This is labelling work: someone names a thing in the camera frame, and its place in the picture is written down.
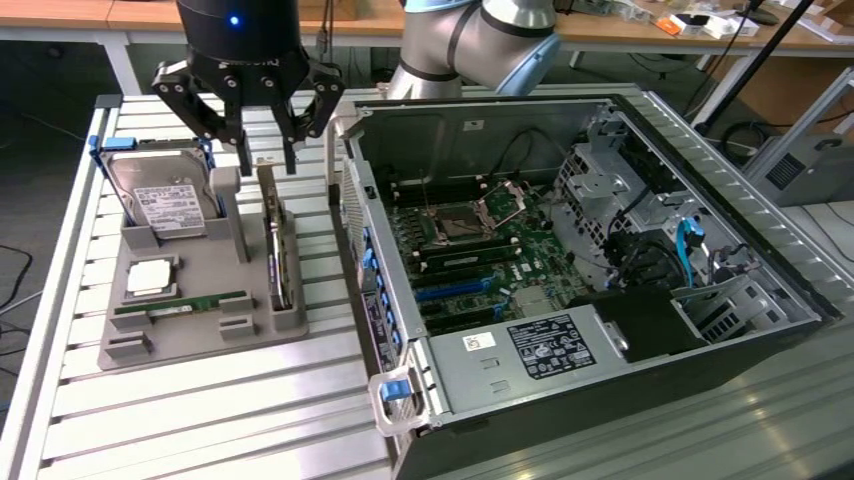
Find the sticker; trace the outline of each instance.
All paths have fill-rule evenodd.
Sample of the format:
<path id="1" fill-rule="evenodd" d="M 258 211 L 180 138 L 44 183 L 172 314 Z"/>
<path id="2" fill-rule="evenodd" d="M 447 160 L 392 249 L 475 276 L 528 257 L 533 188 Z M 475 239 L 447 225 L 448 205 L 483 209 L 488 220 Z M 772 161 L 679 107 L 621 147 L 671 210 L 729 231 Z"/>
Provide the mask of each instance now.
<path id="1" fill-rule="evenodd" d="M 170 307 L 161 308 L 158 310 L 149 310 L 149 317 L 165 317 L 166 315 L 176 315 L 178 313 L 189 313 L 192 312 L 192 307 L 189 305 L 184 305 L 182 307 Z"/>
<path id="2" fill-rule="evenodd" d="M 473 352 L 481 348 L 489 348 L 495 346 L 495 337 L 491 332 L 479 333 L 476 335 L 468 335 L 463 337 L 463 345 L 465 345 L 465 351 Z"/>
<path id="3" fill-rule="evenodd" d="M 483 130 L 483 120 L 465 120 L 463 122 L 463 132 L 472 132 L 476 130 Z"/>
<path id="4" fill-rule="evenodd" d="M 477 257 L 457 258 L 456 260 L 448 260 L 444 262 L 443 266 L 452 267 L 453 265 L 464 265 L 465 263 L 475 263 L 476 261 Z"/>
<path id="5" fill-rule="evenodd" d="M 204 226 L 204 215 L 192 185 L 134 188 L 133 195 L 154 232 Z"/>
<path id="6" fill-rule="evenodd" d="M 568 315 L 507 328 L 519 358 L 533 380 L 596 364 Z"/>

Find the white box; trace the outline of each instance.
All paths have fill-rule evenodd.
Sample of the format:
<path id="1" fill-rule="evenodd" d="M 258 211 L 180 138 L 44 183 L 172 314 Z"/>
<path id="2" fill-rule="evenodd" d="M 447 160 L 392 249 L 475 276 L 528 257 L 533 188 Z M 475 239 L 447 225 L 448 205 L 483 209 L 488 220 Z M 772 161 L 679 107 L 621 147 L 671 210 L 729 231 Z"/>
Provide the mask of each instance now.
<path id="1" fill-rule="evenodd" d="M 759 31 L 759 25 L 756 25 L 749 19 L 744 19 L 737 15 L 717 17 L 711 15 L 708 17 L 708 23 L 703 27 L 703 32 L 715 39 L 731 38 L 732 34 L 737 30 L 737 26 L 744 21 L 744 26 L 737 32 L 739 37 L 752 37 Z"/>

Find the black pole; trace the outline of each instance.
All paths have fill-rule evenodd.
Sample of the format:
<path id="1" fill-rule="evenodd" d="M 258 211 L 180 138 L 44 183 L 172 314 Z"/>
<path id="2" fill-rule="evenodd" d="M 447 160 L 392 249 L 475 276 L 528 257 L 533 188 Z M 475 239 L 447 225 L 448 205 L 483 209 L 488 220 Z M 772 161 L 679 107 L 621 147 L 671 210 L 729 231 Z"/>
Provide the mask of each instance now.
<path id="1" fill-rule="evenodd" d="M 798 23 L 798 20 L 800 20 L 800 17 L 803 16 L 807 9 L 810 8 L 810 5 L 812 5 L 812 0 L 800 0 L 800 3 L 798 3 L 798 6 L 791 11 L 788 18 L 786 18 L 786 21 L 780 24 L 779 29 L 773 33 L 771 40 L 768 40 L 768 43 L 765 43 L 764 47 L 761 47 L 761 51 L 759 52 L 759 55 L 756 55 L 756 58 L 753 58 L 752 62 L 749 63 L 747 70 L 744 70 L 744 73 L 740 75 L 740 77 L 737 77 L 737 80 L 735 81 L 735 85 L 732 85 L 732 88 L 720 99 L 720 103 L 717 103 L 717 106 L 711 111 L 708 118 L 705 119 L 704 122 L 697 123 L 696 126 L 693 127 L 693 129 L 699 132 L 700 135 L 705 135 L 705 133 L 708 133 L 708 130 L 711 130 L 711 126 L 715 124 L 715 122 L 720 118 L 720 115 L 723 115 L 723 112 L 728 108 L 729 104 L 732 103 L 732 100 L 735 100 L 735 97 L 737 97 L 737 94 L 744 88 L 744 85 L 747 85 L 747 82 L 759 71 L 761 64 L 771 56 L 773 49 L 776 49 L 776 46 L 779 45 L 779 42 L 783 40 L 783 37 L 786 36 L 788 31 L 791 30 L 791 27 L 794 27 L 795 24 Z"/>

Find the blue pcie slot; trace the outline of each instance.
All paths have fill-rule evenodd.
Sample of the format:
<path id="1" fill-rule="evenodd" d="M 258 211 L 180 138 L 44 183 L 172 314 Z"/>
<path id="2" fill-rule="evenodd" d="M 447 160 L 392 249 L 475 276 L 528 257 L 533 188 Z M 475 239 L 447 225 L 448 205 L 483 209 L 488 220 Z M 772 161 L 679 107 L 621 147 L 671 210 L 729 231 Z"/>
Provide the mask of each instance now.
<path id="1" fill-rule="evenodd" d="M 449 287 L 420 290 L 415 292 L 415 301 L 425 302 L 427 300 L 437 300 L 440 298 L 455 297 L 471 293 L 483 293 L 492 286 L 492 277 L 481 278 L 471 282 L 451 285 Z"/>

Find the open computer tower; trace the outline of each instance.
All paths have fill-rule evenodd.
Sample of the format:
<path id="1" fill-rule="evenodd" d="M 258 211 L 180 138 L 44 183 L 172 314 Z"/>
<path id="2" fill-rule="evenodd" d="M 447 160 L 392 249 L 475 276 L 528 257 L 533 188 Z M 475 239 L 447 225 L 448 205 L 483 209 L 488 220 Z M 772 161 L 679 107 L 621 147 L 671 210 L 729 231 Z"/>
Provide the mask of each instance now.
<path id="1" fill-rule="evenodd" d="M 708 390 L 840 317 L 775 246 L 799 232 L 636 88 L 338 112 L 332 191 L 397 478 Z"/>

